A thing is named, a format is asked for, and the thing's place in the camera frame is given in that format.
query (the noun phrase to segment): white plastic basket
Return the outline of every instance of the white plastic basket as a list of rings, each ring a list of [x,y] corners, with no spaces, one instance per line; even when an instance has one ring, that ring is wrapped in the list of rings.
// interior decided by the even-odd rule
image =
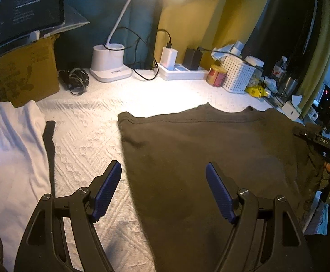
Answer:
[[[227,78],[223,88],[230,93],[244,93],[255,67],[243,62],[242,59],[235,56],[227,56],[221,65],[227,71]]]

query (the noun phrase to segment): teal curtain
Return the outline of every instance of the teal curtain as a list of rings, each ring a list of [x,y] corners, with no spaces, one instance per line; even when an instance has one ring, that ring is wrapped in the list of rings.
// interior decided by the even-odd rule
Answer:
[[[89,68],[92,61],[93,46],[106,42],[124,4],[127,0],[64,0],[90,24],[60,35],[55,43],[55,57],[59,70],[76,62],[81,68]],[[160,19],[159,0],[133,0],[127,9],[120,26],[126,26],[144,40],[157,29]],[[130,46],[137,37],[128,31],[120,30],[113,36],[111,42]],[[135,48],[125,51],[124,63],[134,61]],[[145,61],[148,50],[140,43],[137,51],[137,61]]]

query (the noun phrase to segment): brown t-shirt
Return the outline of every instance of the brown t-shirt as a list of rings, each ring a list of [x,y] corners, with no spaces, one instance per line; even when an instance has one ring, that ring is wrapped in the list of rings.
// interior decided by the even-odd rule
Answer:
[[[322,156],[282,113],[209,104],[181,113],[118,116],[127,178],[157,272],[213,271],[232,226],[220,214],[205,167],[217,162],[258,197],[286,196],[302,218],[319,187]]]

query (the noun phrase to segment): lamp arm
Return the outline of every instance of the lamp arm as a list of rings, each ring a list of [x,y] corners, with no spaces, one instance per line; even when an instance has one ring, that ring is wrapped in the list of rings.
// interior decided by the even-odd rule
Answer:
[[[107,43],[106,43],[106,45],[108,45],[109,42],[111,41],[112,36],[113,36],[113,34],[115,33],[115,31],[116,31],[118,25],[120,24],[121,19],[122,19],[123,15],[125,14],[125,11],[126,11],[128,5],[130,4],[130,2],[131,2],[131,0],[127,0],[126,4],[124,5],[124,7],[123,7],[123,9],[122,9],[122,11],[121,11],[121,14],[120,14],[120,16],[118,17],[117,22],[116,22],[116,24],[115,24],[113,30],[111,31],[111,33],[110,33],[109,36],[108,36],[108,39],[107,39]]]

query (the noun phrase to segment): red can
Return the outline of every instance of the red can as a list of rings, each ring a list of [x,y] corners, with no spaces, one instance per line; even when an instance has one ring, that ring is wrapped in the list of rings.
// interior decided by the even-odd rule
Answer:
[[[215,64],[210,66],[206,82],[214,87],[222,87],[227,78],[227,71]]]

